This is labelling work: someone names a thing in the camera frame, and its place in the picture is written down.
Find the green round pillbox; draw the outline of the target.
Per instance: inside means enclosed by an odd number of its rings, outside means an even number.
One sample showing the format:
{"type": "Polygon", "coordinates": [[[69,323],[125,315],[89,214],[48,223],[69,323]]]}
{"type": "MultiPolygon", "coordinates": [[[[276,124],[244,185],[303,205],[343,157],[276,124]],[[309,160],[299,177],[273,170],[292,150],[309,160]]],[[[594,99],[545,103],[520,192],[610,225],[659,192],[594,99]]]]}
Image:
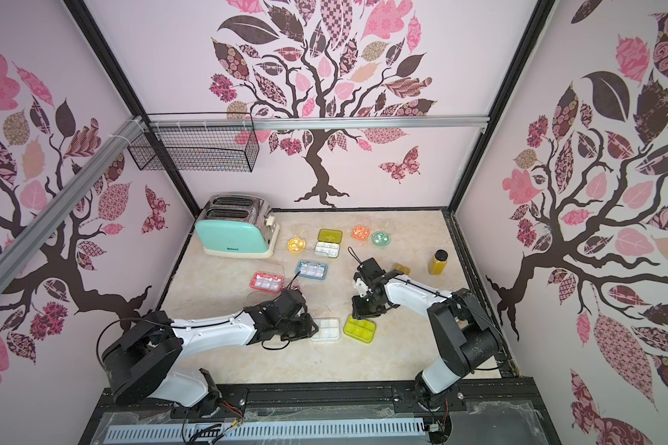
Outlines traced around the green round pillbox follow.
{"type": "Polygon", "coordinates": [[[395,224],[392,220],[378,220],[373,222],[371,242],[378,248],[386,248],[393,240],[395,224]]]}

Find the mint green toaster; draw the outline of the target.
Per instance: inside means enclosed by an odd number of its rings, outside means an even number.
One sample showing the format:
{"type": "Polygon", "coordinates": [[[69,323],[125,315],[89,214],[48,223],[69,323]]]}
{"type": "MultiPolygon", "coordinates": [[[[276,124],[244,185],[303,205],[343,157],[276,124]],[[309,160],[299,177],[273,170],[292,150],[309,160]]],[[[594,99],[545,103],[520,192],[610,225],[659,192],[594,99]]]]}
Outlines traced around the mint green toaster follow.
{"type": "Polygon", "coordinates": [[[195,222],[204,253],[221,258],[271,258],[279,231],[270,203],[251,195],[211,196],[195,222]]]}

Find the yellow round pillbox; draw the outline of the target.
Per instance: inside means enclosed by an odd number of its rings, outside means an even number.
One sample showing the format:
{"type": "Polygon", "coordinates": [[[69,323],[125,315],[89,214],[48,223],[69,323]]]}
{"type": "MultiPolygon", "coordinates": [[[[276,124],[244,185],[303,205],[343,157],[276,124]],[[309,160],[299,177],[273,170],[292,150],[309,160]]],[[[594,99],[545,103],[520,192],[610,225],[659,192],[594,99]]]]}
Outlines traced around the yellow round pillbox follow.
{"type": "Polygon", "coordinates": [[[309,244],[309,231],[306,225],[295,225],[287,241],[287,250],[290,253],[303,253],[309,244]]]}

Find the olive lid pillbox back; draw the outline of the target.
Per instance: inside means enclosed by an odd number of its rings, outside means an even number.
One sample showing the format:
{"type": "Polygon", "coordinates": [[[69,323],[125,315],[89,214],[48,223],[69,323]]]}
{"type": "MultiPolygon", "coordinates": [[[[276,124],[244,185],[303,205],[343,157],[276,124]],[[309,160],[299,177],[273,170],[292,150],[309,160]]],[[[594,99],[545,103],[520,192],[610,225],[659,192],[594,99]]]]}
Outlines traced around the olive lid pillbox back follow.
{"type": "Polygon", "coordinates": [[[336,259],[340,255],[343,232],[336,229],[321,229],[317,234],[315,255],[336,259]]]}

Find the yellow bottle black cap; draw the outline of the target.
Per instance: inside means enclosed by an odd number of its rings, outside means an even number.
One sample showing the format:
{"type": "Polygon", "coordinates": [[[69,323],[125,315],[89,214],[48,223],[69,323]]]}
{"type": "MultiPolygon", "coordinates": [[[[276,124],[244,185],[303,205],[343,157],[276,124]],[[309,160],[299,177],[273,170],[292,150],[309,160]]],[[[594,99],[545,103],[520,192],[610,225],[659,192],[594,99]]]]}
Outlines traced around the yellow bottle black cap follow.
{"type": "Polygon", "coordinates": [[[428,265],[428,272],[432,276],[439,276],[445,270],[449,258],[446,250],[436,250],[428,265]]]}

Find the yellow small pillbox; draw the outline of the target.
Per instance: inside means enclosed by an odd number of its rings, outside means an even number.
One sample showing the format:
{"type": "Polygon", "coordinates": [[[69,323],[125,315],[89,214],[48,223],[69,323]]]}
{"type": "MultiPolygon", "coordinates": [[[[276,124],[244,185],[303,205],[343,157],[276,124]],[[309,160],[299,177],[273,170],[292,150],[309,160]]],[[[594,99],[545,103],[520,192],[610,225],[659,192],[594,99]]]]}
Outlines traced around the yellow small pillbox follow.
{"type": "Polygon", "coordinates": [[[411,273],[411,269],[409,267],[407,267],[406,265],[402,265],[401,263],[395,263],[393,265],[393,268],[395,268],[395,270],[401,272],[402,274],[410,274],[411,273]]]}

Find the green lid white pillbox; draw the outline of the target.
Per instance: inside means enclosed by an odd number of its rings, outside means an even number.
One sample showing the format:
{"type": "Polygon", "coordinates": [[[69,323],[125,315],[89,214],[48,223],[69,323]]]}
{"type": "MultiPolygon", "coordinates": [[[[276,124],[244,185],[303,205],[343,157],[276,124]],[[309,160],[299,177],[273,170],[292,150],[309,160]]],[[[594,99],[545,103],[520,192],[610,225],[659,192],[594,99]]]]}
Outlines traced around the green lid white pillbox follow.
{"type": "Polygon", "coordinates": [[[343,334],[350,339],[370,344],[375,337],[376,330],[375,323],[369,320],[357,320],[350,315],[344,324],[343,334]]]}

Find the aluminium rail back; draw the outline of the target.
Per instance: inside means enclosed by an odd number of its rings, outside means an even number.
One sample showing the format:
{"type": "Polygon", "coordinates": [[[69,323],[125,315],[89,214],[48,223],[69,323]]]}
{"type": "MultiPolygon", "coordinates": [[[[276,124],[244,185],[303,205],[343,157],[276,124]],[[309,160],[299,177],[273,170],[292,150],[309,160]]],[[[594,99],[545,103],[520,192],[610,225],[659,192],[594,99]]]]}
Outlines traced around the aluminium rail back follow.
{"type": "Polygon", "coordinates": [[[367,117],[367,118],[291,118],[258,119],[256,131],[275,130],[330,130],[374,128],[486,128],[490,118],[485,115],[367,117]]]}

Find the aluminium rail left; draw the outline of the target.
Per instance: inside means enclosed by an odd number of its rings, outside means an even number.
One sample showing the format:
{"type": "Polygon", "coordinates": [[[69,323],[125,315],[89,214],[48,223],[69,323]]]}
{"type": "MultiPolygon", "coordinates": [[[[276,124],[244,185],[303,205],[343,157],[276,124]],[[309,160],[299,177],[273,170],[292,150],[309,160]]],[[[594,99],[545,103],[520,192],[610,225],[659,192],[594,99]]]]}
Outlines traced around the aluminium rail left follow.
{"type": "Polygon", "coordinates": [[[77,203],[85,197],[109,165],[128,148],[131,142],[139,135],[143,135],[144,130],[143,119],[139,116],[133,116],[124,122],[85,164],[83,170],[48,202],[46,209],[41,211],[17,236],[7,251],[0,255],[0,296],[4,294],[18,272],[29,263],[35,252],[69,216],[77,203]]]}

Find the blue rectangular pillbox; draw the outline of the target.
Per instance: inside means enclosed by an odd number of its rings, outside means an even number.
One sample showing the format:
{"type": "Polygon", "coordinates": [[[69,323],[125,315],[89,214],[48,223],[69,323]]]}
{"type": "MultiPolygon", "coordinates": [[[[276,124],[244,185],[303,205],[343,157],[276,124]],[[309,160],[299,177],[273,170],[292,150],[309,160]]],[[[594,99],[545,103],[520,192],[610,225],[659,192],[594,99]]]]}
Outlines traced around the blue rectangular pillbox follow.
{"type": "Polygon", "coordinates": [[[301,278],[313,280],[325,280],[328,273],[328,265],[316,261],[299,261],[295,274],[301,278]]]}

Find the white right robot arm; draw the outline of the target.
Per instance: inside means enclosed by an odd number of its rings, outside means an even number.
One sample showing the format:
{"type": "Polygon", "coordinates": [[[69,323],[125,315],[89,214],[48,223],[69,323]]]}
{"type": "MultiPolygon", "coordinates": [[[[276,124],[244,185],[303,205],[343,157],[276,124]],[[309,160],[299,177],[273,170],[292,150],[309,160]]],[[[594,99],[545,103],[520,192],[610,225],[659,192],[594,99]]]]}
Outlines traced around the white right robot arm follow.
{"type": "Polygon", "coordinates": [[[428,287],[398,270],[385,271],[373,258],[358,263],[353,282],[354,319],[373,319],[404,307],[429,322],[438,357],[417,376],[425,397],[448,391],[503,347],[501,332],[469,289],[428,287]]]}

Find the clear white pillbox front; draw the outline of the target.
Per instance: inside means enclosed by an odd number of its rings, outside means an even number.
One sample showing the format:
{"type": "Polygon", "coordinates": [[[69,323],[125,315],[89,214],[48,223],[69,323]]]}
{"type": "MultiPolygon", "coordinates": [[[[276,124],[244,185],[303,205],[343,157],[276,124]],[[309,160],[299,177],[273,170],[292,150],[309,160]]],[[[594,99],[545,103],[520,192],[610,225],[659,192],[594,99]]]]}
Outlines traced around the clear white pillbox front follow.
{"type": "Polygon", "coordinates": [[[338,341],[341,338],[341,324],[338,318],[325,317],[315,318],[317,333],[311,337],[311,341],[319,343],[330,343],[338,341]]]}

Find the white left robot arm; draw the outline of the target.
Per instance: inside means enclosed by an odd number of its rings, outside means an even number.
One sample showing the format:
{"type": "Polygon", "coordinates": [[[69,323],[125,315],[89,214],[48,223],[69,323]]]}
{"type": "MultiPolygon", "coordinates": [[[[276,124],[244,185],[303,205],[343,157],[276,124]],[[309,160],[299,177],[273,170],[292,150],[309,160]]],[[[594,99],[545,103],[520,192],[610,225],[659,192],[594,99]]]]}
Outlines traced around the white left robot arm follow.
{"type": "Polygon", "coordinates": [[[191,408],[219,392],[206,370],[200,376],[176,370],[182,358],[226,347],[263,344],[273,337],[287,344],[319,332],[298,289],[237,313],[206,319],[172,319],[165,311],[131,318],[132,326],[100,356],[114,403],[130,406],[146,399],[191,408]]]}

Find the red rectangular pillbox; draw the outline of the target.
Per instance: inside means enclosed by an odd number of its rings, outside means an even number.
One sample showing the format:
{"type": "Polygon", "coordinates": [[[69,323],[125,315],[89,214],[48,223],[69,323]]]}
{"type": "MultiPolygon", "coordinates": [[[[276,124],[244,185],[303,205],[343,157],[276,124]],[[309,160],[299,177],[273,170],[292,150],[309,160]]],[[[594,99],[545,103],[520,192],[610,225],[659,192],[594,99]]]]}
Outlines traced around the red rectangular pillbox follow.
{"type": "Polygon", "coordinates": [[[285,287],[285,270],[279,263],[256,261],[250,279],[250,288],[265,293],[278,294],[285,287]]]}

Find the aluminium rail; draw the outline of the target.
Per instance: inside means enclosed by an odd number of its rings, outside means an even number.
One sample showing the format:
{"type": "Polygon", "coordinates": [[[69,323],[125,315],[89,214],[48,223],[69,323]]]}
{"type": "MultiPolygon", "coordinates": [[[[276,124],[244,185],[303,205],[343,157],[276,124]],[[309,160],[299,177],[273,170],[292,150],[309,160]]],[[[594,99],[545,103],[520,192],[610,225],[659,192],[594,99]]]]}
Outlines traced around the aluminium rail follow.
{"type": "Polygon", "coordinates": [[[256,131],[275,130],[330,130],[374,128],[486,128],[490,118],[485,115],[367,117],[367,118],[291,118],[258,119],[256,131]]]}
{"type": "Polygon", "coordinates": [[[0,255],[0,296],[4,294],[18,272],[29,263],[35,252],[69,216],[77,203],[85,197],[109,165],[128,148],[131,142],[139,135],[143,135],[144,130],[143,119],[139,116],[133,116],[124,122],[85,164],[83,170],[48,202],[46,209],[41,211],[17,236],[7,251],[0,255]]]}

